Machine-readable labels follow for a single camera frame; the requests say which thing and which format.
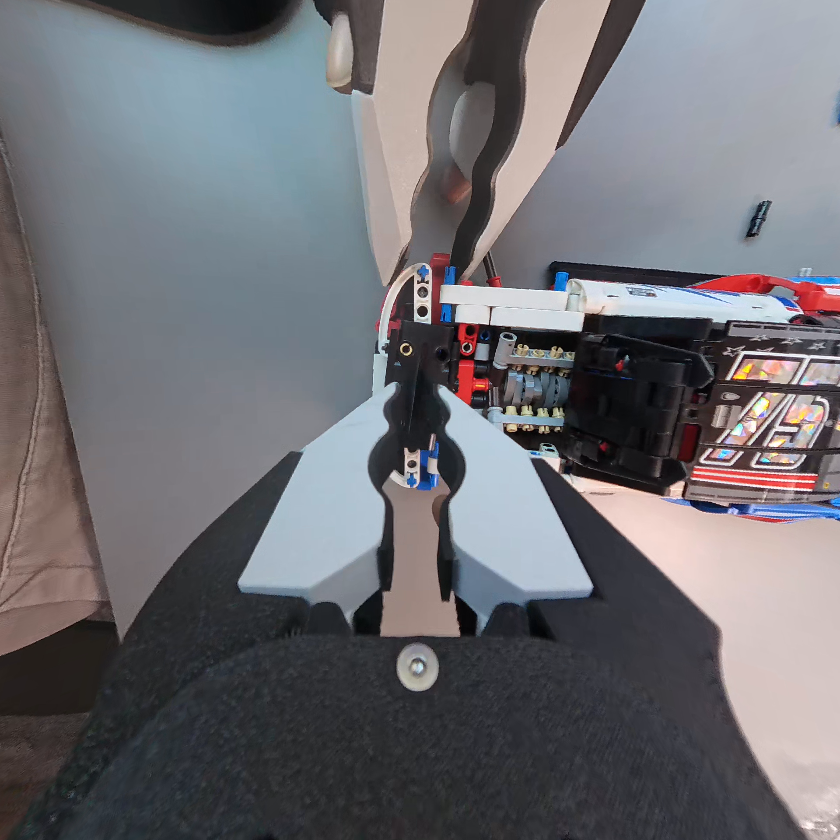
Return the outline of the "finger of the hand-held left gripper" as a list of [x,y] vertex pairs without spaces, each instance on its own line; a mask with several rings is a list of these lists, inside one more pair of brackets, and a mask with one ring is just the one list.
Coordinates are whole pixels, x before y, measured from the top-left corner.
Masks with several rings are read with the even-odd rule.
[[553,158],[610,6],[523,2],[496,55],[493,120],[451,263],[468,278]]
[[399,272],[426,176],[438,78],[471,21],[470,1],[385,1],[372,94],[351,92],[366,227],[381,283]]

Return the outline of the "black wrist rest pad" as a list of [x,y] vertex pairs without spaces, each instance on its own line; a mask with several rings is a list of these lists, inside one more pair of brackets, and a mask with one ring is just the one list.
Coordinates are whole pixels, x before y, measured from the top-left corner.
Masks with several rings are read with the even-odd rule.
[[304,1],[64,1],[135,28],[214,47],[252,46],[288,29]]

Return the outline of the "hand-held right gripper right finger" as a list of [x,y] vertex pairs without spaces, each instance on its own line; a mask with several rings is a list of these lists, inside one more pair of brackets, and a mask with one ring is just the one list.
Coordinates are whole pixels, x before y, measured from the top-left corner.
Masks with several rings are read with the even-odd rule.
[[559,475],[442,385],[434,406],[438,468],[449,489],[440,521],[442,591],[476,615],[478,634],[500,604],[589,597],[593,582],[537,467]]

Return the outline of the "person's beige sweatshirt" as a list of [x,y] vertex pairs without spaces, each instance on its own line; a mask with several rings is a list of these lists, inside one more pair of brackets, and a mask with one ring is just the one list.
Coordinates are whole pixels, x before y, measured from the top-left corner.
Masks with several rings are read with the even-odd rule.
[[1,142],[1,655],[100,612],[109,594]]

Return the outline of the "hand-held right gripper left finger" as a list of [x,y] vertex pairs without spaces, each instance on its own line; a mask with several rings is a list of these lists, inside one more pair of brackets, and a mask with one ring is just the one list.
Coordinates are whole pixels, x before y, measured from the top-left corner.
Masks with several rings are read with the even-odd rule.
[[291,471],[238,579],[245,594],[335,604],[355,632],[380,632],[391,587],[392,513],[382,494],[392,465],[387,385],[315,438]]

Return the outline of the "black white brick bumper assembly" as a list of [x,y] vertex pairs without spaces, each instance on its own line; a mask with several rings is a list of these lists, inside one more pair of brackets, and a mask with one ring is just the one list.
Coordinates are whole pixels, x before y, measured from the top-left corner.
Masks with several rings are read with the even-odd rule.
[[431,399],[437,385],[455,380],[455,326],[440,301],[445,279],[453,277],[446,255],[405,268],[388,287],[376,323],[373,393],[396,387],[391,419],[402,453],[395,454],[392,478],[412,490],[438,485]]

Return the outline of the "toy brick race car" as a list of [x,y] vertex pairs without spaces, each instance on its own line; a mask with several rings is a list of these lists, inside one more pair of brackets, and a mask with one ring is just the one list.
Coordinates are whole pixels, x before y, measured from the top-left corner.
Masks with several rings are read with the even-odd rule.
[[580,487],[838,520],[838,277],[668,287],[558,272],[531,290],[485,263],[476,287],[451,266],[440,301],[455,326],[449,386],[502,433]]

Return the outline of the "grey desk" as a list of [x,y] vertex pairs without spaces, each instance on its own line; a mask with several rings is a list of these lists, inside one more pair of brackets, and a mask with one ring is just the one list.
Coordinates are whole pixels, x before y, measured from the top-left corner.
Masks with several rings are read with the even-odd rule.
[[236,593],[287,453],[356,407],[375,304],[350,108],[301,10],[179,45],[2,10],[2,125],[113,611],[139,611],[21,838],[803,838],[574,619],[572,637],[293,633]]

